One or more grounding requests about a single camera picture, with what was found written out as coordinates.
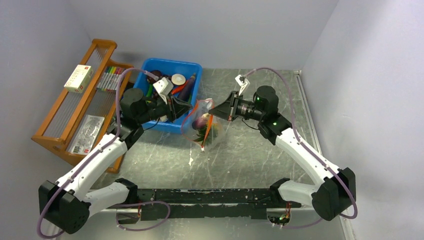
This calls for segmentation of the clear zip top bag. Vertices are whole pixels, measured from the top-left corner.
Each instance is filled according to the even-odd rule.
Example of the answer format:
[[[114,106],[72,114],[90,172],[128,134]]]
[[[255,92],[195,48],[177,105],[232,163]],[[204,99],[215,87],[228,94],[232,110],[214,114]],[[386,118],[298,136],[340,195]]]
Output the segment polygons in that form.
[[[181,124],[182,135],[198,145],[202,152],[208,152],[225,138],[220,119],[209,113],[215,107],[212,98],[197,100],[193,110]]]

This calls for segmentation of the dark red toy fruit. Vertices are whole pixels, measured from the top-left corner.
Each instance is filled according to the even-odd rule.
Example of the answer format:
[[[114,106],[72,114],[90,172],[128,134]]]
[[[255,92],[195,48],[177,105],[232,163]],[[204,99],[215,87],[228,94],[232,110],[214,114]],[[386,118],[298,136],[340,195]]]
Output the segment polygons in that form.
[[[148,80],[151,84],[153,84],[153,83],[155,83],[155,82],[157,82],[158,80],[161,80],[161,79],[163,78],[163,74],[162,74],[162,72],[161,72],[160,70],[152,70],[152,71],[151,71],[151,73],[157,77],[157,79],[155,79],[154,77],[151,77],[151,76],[147,76],[147,77],[146,77],[146,79],[147,79],[147,80]]]

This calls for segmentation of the orange toy pineapple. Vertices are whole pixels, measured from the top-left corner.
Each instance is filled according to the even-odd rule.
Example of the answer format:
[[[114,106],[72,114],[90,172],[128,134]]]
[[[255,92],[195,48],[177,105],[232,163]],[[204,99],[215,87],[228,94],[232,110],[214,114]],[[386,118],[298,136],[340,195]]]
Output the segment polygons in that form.
[[[216,140],[219,134],[219,128],[217,123],[211,123],[208,127],[204,127],[201,130],[196,130],[195,142],[201,143],[203,146],[210,145]]]

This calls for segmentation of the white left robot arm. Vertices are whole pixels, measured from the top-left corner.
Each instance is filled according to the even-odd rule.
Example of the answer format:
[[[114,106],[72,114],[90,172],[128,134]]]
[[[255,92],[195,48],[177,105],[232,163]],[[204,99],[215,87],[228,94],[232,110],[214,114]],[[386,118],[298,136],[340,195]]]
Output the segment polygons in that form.
[[[95,148],[72,170],[55,182],[45,181],[38,189],[40,216],[37,235],[54,239],[63,233],[74,234],[87,220],[112,206],[132,208],[139,203],[138,187],[120,178],[107,187],[90,187],[118,157],[125,154],[145,132],[143,124],[166,116],[176,120],[193,106],[172,94],[159,102],[146,103],[140,88],[115,95],[116,120]]]

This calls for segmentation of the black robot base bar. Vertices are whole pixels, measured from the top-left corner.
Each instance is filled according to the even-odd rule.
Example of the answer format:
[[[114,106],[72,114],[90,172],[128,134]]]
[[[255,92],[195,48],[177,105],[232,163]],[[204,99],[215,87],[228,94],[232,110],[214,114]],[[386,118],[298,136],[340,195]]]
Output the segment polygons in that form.
[[[199,218],[249,217],[268,219],[268,210],[300,208],[294,201],[285,201],[275,186],[270,188],[172,189],[137,188],[129,185],[129,196],[114,204],[119,208],[140,210],[142,221]]]

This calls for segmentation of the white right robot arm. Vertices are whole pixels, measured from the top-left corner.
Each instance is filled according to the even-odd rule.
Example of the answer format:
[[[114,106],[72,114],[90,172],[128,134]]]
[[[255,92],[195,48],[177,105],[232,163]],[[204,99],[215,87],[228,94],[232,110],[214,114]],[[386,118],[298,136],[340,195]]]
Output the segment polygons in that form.
[[[244,100],[237,91],[210,109],[209,114],[223,120],[237,117],[257,121],[259,133],[271,144],[288,153],[312,179],[312,184],[284,179],[276,183],[270,193],[270,202],[282,207],[287,202],[311,206],[326,221],[342,216],[349,207],[356,205],[356,175],[348,167],[341,169],[320,155],[300,137],[293,121],[278,110],[279,98],[273,87],[260,86],[253,100]]]

